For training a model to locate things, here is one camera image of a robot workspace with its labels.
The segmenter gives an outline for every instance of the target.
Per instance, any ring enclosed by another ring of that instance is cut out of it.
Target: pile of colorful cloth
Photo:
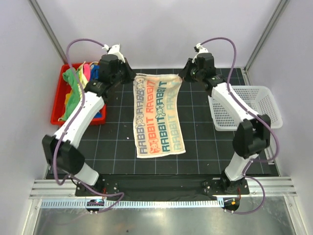
[[[98,62],[92,62],[90,64],[84,62],[75,72],[79,77],[79,80],[83,85],[83,88],[85,88],[85,86],[90,80],[98,79],[99,72]],[[71,91],[70,93],[66,94],[64,101],[65,112],[59,118],[59,120],[61,121],[66,121],[76,108],[80,99],[82,98],[82,91],[71,69],[68,69],[63,73],[63,79],[71,87]],[[97,113],[95,118],[99,117],[101,117],[101,114]]]

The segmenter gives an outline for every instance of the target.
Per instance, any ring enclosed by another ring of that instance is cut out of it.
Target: floor
[[[239,210],[250,211],[261,200],[259,197],[242,198]],[[248,216],[224,213],[221,208],[123,209],[98,215],[83,213],[86,213],[85,209],[40,209],[34,234],[296,235],[283,197],[267,197],[263,207]]]
[[[147,74],[178,73],[177,69],[136,70]],[[227,77],[229,69],[217,69]],[[232,85],[245,85],[240,69],[231,76]],[[86,163],[101,174],[220,174],[229,164],[234,150],[234,132],[214,128],[207,94],[197,83],[183,83],[178,96],[178,114],[186,153],[160,158],[137,159],[134,144],[133,85],[116,89],[107,103],[104,125],[90,126],[79,150]],[[271,174],[268,164],[254,163],[248,174]]]

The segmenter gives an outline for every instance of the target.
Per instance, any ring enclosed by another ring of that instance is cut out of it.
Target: white ruler strip
[[[88,206],[90,199],[43,199],[40,206],[41,209],[61,209],[61,208],[106,208],[114,203],[114,201],[104,201],[103,206]],[[223,207],[222,198],[217,201],[195,201],[195,202],[133,202],[121,201],[115,209],[148,209],[148,208],[204,208],[204,207]]]

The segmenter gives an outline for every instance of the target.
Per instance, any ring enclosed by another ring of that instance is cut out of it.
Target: white basket
[[[263,86],[232,86],[237,95],[259,114],[267,114],[271,128],[282,127],[283,121],[270,89]],[[209,98],[211,115],[217,131],[236,131],[237,126],[228,112],[215,99]]]

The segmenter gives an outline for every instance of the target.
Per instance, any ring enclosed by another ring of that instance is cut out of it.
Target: rabbit towel
[[[134,81],[134,138],[138,158],[185,153],[177,114],[182,79],[174,74],[137,74]]]

